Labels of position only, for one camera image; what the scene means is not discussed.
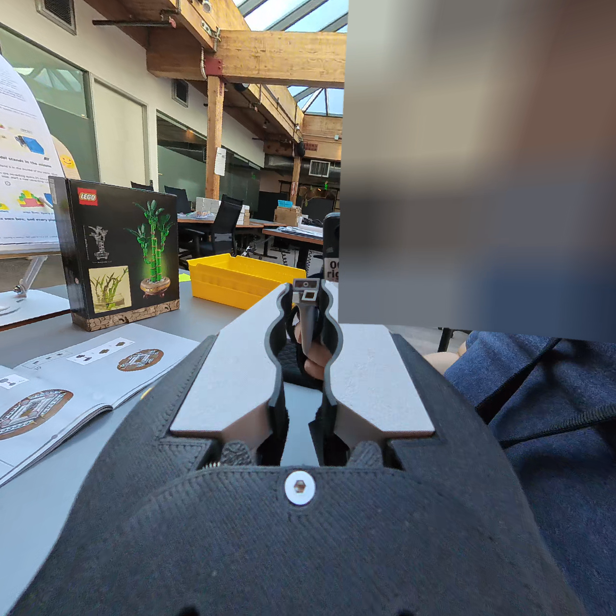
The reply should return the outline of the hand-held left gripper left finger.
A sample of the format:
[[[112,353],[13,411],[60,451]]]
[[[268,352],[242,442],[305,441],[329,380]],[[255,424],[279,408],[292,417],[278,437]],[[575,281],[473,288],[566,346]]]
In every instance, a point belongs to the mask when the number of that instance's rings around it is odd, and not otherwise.
[[[279,465],[288,434],[283,371],[291,285],[282,284],[224,327],[170,426],[178,437],[242,441]]]

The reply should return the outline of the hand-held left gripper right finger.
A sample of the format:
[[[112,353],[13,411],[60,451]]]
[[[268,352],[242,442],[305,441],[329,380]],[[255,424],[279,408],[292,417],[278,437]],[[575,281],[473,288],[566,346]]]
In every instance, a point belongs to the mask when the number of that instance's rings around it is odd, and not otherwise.
[[[394,338],[382,325],[338,322],[338,285],[321,282],[319,342],[331,358],[323,400],[309,424],[320,465],[346,465],[361,442],[383,449],[390,441],[435,434]]]

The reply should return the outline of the small dark grey lego piece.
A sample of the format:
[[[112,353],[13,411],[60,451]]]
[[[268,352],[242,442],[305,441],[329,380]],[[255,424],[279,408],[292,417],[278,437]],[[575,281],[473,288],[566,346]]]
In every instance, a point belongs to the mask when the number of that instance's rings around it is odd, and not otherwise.
[[[318,304],[320,278],[296,278],[292,283],[292,303],[308,307]]]

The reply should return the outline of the person's right forearm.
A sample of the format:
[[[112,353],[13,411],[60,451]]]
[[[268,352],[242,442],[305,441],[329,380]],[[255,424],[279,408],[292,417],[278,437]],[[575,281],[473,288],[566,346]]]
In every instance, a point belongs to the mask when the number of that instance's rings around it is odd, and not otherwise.
[[[456,363],[466,352],[466,341],[464,341],[456,352],[442,351],[424,354],[424,359],[432,365],[440,374],[445,372]]]

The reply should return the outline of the open lego instruction booklet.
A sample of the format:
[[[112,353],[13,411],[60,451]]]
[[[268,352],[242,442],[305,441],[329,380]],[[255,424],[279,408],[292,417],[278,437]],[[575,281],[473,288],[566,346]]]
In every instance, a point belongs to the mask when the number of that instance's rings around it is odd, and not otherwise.
[[[1,485],[149,387],[197,345],[132,323],[15,368],[2,366]]]

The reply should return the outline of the black bamboo lego set box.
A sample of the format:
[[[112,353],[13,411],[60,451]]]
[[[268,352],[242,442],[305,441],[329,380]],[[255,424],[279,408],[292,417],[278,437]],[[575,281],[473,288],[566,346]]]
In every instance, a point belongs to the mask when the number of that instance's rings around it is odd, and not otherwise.
[[[73,323],[98,331],[180,308],[176,197],[50,176]]]

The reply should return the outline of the person's right hand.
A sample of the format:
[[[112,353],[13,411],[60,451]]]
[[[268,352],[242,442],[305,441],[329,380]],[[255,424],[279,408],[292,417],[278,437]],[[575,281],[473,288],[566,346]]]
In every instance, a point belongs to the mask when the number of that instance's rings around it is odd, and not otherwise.
[[[317,381],[323,381],[325,367],[332,358],[331,352],[324,346],[319,339],[314,339],[308,353],[303,352],[302,348],[302,328],[301,324],[295,325],[296,342],[299,345],[300,356],[304,358],[301,362],[304,372]]]

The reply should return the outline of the wooden office desk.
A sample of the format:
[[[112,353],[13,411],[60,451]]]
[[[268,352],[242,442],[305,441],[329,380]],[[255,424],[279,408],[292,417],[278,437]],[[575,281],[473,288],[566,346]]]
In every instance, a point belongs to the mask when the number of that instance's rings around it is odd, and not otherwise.
[[[211,225],[214,221],[212,216],[208,218],[189,218],[188,216],[178,217],[178,235],[181,256],[186,258],[193,257],[193,229],[197,225]],[[264,226],[260,224],[236,224],[235,241],[237,256],[248,256],[256,253],[262,256],[263,247],[267,246],[268,240],[263,234]]]
[[[297,249],[297,269],[303,269],[309,273],[309,253],[311,251],[323,252],[322,236],[298,234],[294,232],[286,232],[278,228],[264,228],[263,234],[269,240],[271,238],[284,240]]]

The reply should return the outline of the black quilted wrist rest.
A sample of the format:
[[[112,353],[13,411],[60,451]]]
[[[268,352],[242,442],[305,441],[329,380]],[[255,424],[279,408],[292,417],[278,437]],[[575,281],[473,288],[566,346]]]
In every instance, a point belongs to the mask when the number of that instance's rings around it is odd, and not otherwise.
[[[312,378],[312,376],[305,372],[305,359],[301,345],[288,338],[284,348],[278,354],[283,381],[296,386],[321,391],[322,381]]]

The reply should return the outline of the yellow plastic bin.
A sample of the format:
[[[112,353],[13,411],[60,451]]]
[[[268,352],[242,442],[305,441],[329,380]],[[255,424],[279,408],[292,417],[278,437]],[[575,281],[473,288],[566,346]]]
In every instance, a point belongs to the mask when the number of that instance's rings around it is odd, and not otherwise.
[[[305,275],[301,269],[230,254],[190,259],[188,265],[194,297],[243,310]]]

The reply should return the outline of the black office chair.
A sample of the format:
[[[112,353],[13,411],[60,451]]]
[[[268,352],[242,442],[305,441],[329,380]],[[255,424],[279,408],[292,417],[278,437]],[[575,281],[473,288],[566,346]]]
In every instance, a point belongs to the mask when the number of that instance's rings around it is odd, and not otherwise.
[[[223,195],[213,223],[197,225],[193,229],[193,257],[219,254],[237,256],[235,228],[242,210],[242,200]]]

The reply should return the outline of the blue hooded sweatshirt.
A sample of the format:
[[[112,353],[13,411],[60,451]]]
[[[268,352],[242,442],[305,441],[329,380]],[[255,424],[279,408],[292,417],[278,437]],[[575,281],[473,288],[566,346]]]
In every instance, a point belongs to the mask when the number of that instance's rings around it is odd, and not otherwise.
[[[472,332],[445,377],[503,447],[589,615],[615,615],[615,344]]]

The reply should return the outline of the white document stand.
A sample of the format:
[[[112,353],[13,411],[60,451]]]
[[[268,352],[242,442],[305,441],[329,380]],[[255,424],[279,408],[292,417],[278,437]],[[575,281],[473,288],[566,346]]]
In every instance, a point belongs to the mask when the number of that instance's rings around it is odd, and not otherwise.
[[[66,298],[31,290],[43,263],[58,254],[58,243],[1,244],[1,259],[30,258],[28,269],[15,288],[1,293],[1,331],[70,313]]]

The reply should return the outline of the beige smiley face sign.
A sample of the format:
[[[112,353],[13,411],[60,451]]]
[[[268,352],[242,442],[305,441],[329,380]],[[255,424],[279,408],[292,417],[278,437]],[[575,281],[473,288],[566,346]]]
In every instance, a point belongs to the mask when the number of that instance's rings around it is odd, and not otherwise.
[[[70,150],[56,136],[52,135],[52,141],[56,149],[63,173],[68,179],[80,180],[81,175],[78,171],[76,162]]]

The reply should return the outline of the printed instruction sheet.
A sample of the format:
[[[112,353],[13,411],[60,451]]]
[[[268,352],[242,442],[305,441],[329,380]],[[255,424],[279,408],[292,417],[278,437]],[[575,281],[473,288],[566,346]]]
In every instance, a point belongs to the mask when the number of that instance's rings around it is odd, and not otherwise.
[[[1,255],[58,250],[49,176],[64,172],[39,105],[1,57]]]

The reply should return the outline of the wooden support post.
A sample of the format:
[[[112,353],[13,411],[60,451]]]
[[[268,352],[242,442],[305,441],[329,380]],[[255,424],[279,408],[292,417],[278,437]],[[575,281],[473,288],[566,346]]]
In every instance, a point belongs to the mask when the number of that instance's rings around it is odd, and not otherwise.
[[[215,172],[216,156],[222,145],[222,118],[224,112],[224,82],[219,76],[207,79],[207,136],[205,197],[219,199],[220,176]]]

